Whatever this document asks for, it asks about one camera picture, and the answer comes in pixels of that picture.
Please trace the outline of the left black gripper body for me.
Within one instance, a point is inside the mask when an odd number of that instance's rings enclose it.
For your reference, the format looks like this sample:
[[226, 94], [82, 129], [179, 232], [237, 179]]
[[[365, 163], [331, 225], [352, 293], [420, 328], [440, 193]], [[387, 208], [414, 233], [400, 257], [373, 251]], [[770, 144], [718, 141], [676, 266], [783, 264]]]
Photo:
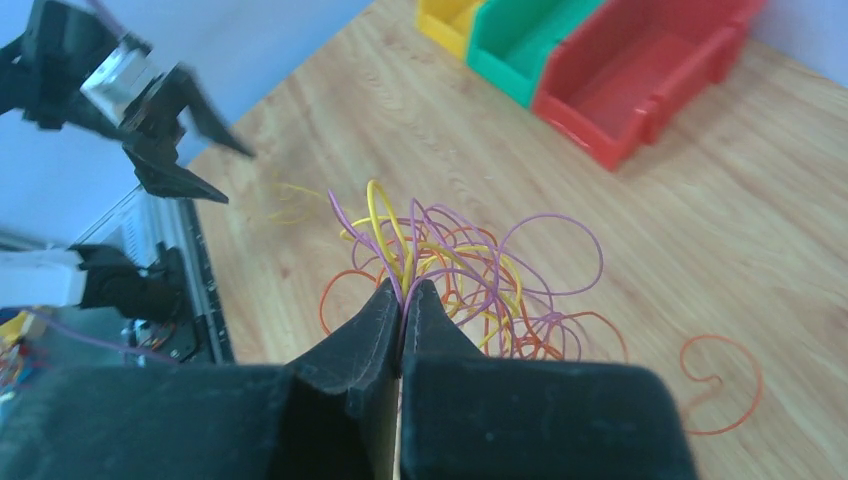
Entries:
[[127, 142], [136, 135], [178, 143], [189, 105], [186, 66], [158, 68], [151, 45], [118, 33], [100, 12], [36, 1], [24, 31], [1, 49], [1, 111], [43, 130], [67, 123]]

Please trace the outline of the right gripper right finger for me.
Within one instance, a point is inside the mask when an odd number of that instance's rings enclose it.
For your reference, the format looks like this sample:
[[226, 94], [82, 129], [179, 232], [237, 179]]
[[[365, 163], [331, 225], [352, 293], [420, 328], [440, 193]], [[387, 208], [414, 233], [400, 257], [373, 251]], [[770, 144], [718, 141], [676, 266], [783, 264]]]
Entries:
[[654, 372], [621, 363], [484, 355], [433, 282], [407, 300], [404, 479], [694, 479], [675, 402]]

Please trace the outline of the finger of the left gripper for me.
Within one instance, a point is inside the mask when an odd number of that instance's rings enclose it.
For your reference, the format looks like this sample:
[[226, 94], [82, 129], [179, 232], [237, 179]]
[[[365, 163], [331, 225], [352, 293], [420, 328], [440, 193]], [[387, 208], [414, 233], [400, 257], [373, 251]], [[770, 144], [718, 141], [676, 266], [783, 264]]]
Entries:
[[172, 159], [159, 155], [155, 150], [144, 148], [138, 152], [133, 145], [124, 144], [124, 152], [134, 166], [134, 173], [141, 186], [150, 195], [160, 198], [208, 200], [227, 204], [229, 198], [189, 170], [177, 165], [176, 151]]
[[255, 156], [254, 150], [234, 134], [224, 122], [219, 112], [210, 103], [199, 85], [194, 72], [183, 64], [173, 68], [173, 78], [178, 91], [177, 96], [189, 110], [198, 133], [212, 143], [226, 147], [249, 158]]

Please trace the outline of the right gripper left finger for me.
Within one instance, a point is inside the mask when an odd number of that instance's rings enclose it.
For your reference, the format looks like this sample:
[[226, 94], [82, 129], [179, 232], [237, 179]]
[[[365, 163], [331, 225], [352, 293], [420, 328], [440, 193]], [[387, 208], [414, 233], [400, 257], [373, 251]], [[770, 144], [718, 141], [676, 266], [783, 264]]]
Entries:
[[51, 371], [1, 429], [1, 475], [390, 478], [399, 324], [400, 304], [382, 285], [287, 365]]

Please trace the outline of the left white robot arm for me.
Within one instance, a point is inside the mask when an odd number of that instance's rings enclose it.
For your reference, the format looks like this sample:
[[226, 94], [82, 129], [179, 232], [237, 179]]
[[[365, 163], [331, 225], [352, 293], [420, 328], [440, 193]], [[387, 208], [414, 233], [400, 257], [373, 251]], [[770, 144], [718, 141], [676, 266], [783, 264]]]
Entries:
[[[33, 4], [25, 31], [1, 51], [1, 109], [18, 110], [42, 130], [66, 124], [118, 142], [143, 189], [156, 197], [226, 203], [213, 185], [178, 163], [188, 112], [197, 132], [246, 157], [252, 149], [224, 123], [193, 71], [150, 61], [151, 46], [120, 29], [98, 2]], [[102, 244], [5, 251], [1, 304], [114, 308], [129, 319], [164, 323], [185, 307], [184, 273], [145, 273]]]

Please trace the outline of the yellow plastic bin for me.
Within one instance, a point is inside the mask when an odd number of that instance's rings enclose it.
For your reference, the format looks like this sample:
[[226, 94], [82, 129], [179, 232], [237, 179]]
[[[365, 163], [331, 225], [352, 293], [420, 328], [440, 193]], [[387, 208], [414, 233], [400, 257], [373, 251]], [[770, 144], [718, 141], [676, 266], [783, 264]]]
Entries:
[[419, 0], [416, 28], [464, 61], [476, 14], [483, 0]]

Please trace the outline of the green plastic bin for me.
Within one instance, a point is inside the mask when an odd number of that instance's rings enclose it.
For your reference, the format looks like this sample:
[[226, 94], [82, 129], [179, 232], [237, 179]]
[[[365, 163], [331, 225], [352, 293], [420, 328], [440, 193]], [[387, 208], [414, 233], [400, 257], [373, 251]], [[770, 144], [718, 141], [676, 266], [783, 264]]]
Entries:
[[551, 52], [602, 0], [490, 0], [477, 10], [468, 66], [524, 108]]

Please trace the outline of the red plastic bin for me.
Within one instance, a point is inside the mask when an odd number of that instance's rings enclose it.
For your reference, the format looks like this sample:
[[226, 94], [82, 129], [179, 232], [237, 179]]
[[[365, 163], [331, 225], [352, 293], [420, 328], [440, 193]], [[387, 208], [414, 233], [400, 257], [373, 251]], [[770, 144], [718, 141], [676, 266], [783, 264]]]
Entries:
[[736, 64], [762, 1], [607, 1], [557, 46], [532, 110], [614, 171]]

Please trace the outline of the aluminium frame rail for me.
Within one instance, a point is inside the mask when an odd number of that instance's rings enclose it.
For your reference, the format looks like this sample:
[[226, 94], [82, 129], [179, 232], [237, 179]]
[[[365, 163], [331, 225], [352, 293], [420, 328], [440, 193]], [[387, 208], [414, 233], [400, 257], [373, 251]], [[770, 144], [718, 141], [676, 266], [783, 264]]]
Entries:
[[100, 220], [70, 243], [97, 243], [118, 247], [139, 265], [159, 258], [159, 244], [180, 250], [190, 266], [198, 237], [194, 202], [163, 199], [137, 188]]

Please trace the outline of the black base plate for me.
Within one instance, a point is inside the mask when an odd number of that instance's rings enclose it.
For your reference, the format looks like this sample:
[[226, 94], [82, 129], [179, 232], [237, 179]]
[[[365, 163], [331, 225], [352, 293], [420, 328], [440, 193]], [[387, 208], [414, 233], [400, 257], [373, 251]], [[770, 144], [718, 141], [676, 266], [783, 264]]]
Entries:
[[180, 312], [162, 323], [131, 320], [123, 335], [131, 347], [164, 354], [180, 363], [231, 363], [232, 346], [197, 211], [196, 217], [198, 237], [190, 266], [180, 250], [163, 244], [158, 245], [159, 258], [149, 265], [135, 262], [142, 276], [181, 289]]

